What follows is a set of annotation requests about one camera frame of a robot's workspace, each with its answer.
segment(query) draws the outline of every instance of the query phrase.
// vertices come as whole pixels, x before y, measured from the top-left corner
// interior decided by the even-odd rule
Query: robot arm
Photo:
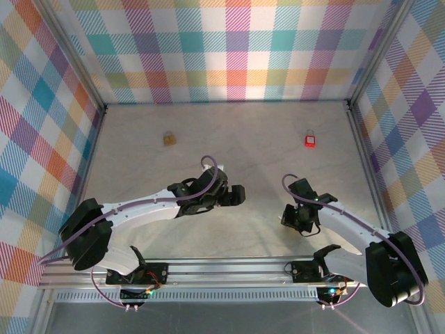
[[[301,198],[329,203],[331,207],[338,208],[339,212],[296,199],[296,206],[286,206],[282,216],[283,225],[297,230],[303,236],[306,236],[304,232],[311,233],[314,225],[318,230],[315,234],[319,233],[320,226],[324,226],[342,236],[361,253],[361,255],[350,253],[338,245],[330,245],[315,252],[314,261],[320,266],[322,276],[336,273],[364,283],[368,285],[374,297],[387,307],[394,306],[419,292],[419,286],[406,263],[375,235],[381,234],[396,245],[410,261],[423,286],[428,284],[428,278],[414,244],[407,234],[403,232],[391,234],[367,222],[363,223],[370,227],[369,229],[353,223],[342,214],[344,207],[335,197],[328,193],[318,196],[306,179],[290,184],[289,191]]]
[[[212,187],[201,196],[191,198],[210,184],[214,173],[217,175]],[[240,205],[244,200],[244,187],[232,186],[230,192],[226,174],[219,168],[211,167],[198,179],[171,184],[167,189],[137,200],[103,205],[99,205],[94,198],[84,200],[62,226],[59,234],[62,241],[66,241],[91,220],[114,209],[114,215],[87,229],[66,247],[66,251],[75,270],[98,265],[113,270],[117,275],[131,276],[130,280],[136,282],[139,273],[145,272],[145,261],[136,247],[116,242],[115,237],[120,231],[154,221],[201,214],[215,206]]]

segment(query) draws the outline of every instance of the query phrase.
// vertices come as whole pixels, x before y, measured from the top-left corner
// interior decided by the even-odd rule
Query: plaid wall
[[[445,331],[445,0],[418,0],[359,102],[391,224],[414,240]]]
[[[23,333],[99,113],[31,0],[0,0],[0,333]]]
[[[51,2],[107,102],[165,103],[342,100],[396,0]]]

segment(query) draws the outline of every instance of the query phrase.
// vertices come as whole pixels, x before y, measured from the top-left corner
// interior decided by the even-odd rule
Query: colorful plaid backdrop
[[[445,333],[445,0],[415,3],[359,108],[391,223],[414,240]]]
[[[31,0],[0,0],[0,333],[24,331],[98,120]]]
[[[164,103],[342,100],[397,1],[51,2],[107,102]]]

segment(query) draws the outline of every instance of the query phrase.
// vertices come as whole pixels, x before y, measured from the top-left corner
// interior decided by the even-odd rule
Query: brass padlock
[[[167,131],[164,134],[164,146],[171,146],[176,144],[176,137],[172,134],[171,131]]]

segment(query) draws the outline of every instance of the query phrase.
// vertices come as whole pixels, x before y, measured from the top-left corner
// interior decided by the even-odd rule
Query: white floor
[[[315,131],[315,149],[303,145]],[[163,145],[172,131],[177,144]],[[111,106],[105,118],[86,198],[118,202],[147,196],[201,174],[200,157],[225,165],[230,184],[242,184],[239,207],[159,221],[128,230],[123,244],[146,257],[311,255],[332,243],[354,248],[324,229],[311,238],[280,224],[287,203],[285,173],[336,196],[378,224],[346,114],[339,102]]]

